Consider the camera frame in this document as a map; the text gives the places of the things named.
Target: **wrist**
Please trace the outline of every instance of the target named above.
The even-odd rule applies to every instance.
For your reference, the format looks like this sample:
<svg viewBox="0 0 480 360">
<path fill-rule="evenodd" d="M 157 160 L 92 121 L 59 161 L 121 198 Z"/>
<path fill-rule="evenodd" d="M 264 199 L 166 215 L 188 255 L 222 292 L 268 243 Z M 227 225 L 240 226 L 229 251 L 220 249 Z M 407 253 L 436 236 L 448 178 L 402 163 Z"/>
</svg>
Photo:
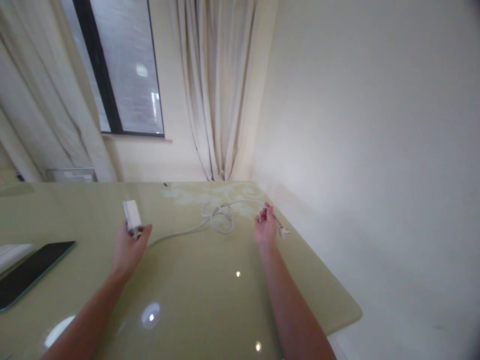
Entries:
<svg viewBox="0 0 480 360">
<path fill-rule="evenodd" d="M 258 249 L 260 251 L 261 256 L 268 256 L 268 255 L 271 255 L 272 253 L 278 252 L 276 242 L 259 244 Z"/>
<path fill-rule="evenodd" d="M 127 281 L 130 279 L 131 274 L 126 271 L 122 271 L 119 269 L 112 269 L 110 274 L 108 274 L 107 281 L 116 285 L 125 285 Z"/>
</svg>

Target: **curtain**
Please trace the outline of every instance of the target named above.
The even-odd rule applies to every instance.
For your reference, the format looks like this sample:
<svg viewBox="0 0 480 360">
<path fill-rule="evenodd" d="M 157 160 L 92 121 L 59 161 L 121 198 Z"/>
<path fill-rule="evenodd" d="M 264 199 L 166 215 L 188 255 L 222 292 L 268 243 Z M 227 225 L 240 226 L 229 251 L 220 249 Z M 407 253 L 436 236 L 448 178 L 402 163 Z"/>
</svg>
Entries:
<svg viewBox="0 0 480 360">
<path fill-rule="evenodd" d="M 0 2 L 0 142 L 26 181 L 94 167 L 116 181 L 60 0 Z"/>
<path fill-rule="evenodd" d="M 208 180 L 228 180 L 245 122 L 255 0 L 171 0 L 190 125 Z"/>
</svg>

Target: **tangled cable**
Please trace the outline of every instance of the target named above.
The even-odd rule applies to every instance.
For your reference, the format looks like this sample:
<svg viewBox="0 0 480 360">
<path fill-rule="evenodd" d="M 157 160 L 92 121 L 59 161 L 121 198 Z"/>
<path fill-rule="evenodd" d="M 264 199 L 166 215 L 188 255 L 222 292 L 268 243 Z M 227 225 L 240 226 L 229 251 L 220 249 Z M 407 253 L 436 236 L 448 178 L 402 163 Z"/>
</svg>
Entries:
<svg viewBox="0 0 480 360">
<path fill-rule="evenodd" d="M 213 201 L 208 201 L 206 202 L 205 204 L 203 204 L 203 206 L 201 207 L 201 216 L 206 218 L 200 225 L 198 226 L 195 226 L 195 227 L 192 227 L 191 229 L 188 229 L 188 230 L 185 230 L 185 231 L 179 231 L 179 232 L 174 232 L 174 233 L 171 233 L 169 235 L 166 235 L 166 236 L 162 236 L 161 238 L 158 238 L 157 240 L 155 240 L 154 242 L 152 242 L 150 245 L 148 245 L 149 247 L 152 246 L 153 244 L 155 244 L 156 242 L 162 240 L 162 239 L 165 239 L 165 238 L 169 238 L 169 237 L 172 237 L 172 236 L 176 236 L 176 235 L 181 235 L 181 234 L 188 234 L 188 233 L 191 233 L 197 229 L 200 229 L 203 225 L 205 225 L 206 223 L 208 223 L 210 221 L 210 224 L 211 224 L 211 227 L 219 232 L 220 234 L 224 234 L 224 235 L 227 235 L 227 234 L 230 234 L 233 230 L 234 230 L 234 213 L 232 212 L 232 208 L 230 207 L 230 205 L 233 205 L 233 204 L 236 204 L 236 203 L 241 203 L 241 202 L 250 202 L 250 203 L 256 203 L 256 204 L 259 204 L 261 205 L 262 207 L 265 208 L 265 205 L 260 202 L 260 201 L 256 201 L 256 200 L 250 200 L 250 199 L 243 199 L 243 200 L 237 200 L 237 201 L 232 201 L 232 202 L 227 202 L 227 203 L 224 203 L 222 205 L 218 205 L 216 202 L 213 202 Z M 213 204 L 215 206 L 215 209 L 212 210 L 210 213 L 204 213 L 204 209 L 209 205 L 209 204 Z M 217 215 L 223 215 L 225 216 L 225 218 L 230 221 L 230 229 L 227 230 L 227 231 L 222 231 L 220 230 L 218 227 L 215 226 L 214 224 L 214 216 L 217 216 Z M 286 237 L 287 234 L 290 234 L 290 231 L 288 231 L 283 225 L 282 223 L 277 219 L 277 217 L 275 215 L 273 215 L 273 217 L 275 218 L 276 222 L 278 223 L 278 226 L 280 228 L 280 235 L 282 237 L 282 239 L 284 239 Z"/>
</svg>

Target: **person's left hand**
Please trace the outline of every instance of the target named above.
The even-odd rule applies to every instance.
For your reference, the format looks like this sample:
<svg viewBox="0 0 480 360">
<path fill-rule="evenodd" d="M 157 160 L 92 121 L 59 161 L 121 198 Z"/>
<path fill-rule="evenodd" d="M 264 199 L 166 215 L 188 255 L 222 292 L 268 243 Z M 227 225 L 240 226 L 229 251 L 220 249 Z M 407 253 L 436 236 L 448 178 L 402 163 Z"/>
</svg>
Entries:
<svg viewBox="0 0 480 360">
<path fill-rule="evenodd" d="M 139 230 L 141 235 L 138 240 L 135 240 L 129 234 L 126 221 L 118 229 L 111 265 L 112 275 L 128 279 L 134 273 L 147 248 L 152 233 L 152 225 L 140 227 Z"/>
</svg>

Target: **glass tabletop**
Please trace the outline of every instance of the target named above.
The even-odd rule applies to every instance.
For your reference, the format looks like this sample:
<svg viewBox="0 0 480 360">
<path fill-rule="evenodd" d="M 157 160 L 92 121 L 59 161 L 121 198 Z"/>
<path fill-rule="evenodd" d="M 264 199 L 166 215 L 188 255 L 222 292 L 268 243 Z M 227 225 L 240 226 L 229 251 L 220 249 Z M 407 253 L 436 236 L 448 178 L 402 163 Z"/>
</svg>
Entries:
<svg viewBox="0 0 480 360">
<path fill-rule="evenodd" d="M 101 285 L 124 220 L 123 201 L 136 200 L 143 223 L 153 224 L 153 242 L 200 224 L 208 201 L 221 205 L 241 199 L 270 202 L 253 182 L 24 183 L 0 191 L 0 246 L 77 243 L 0 312 L 0 359 L 39 358 L 52 330 L 66 326 Z M 253 235 L 260 209 L 250 202 L 232 205 L 231 234 L 206 224 L 147 248 L 96 357 L 281 359 Z M 362 312 L 355 300 L 278 209 L 275 214 L 291 231 L 286 239 L 278 237 L 278 248 L 325 333 L 358 320 Z M 215 221 L 229 227 L 220 216 Z"/>
</svg>

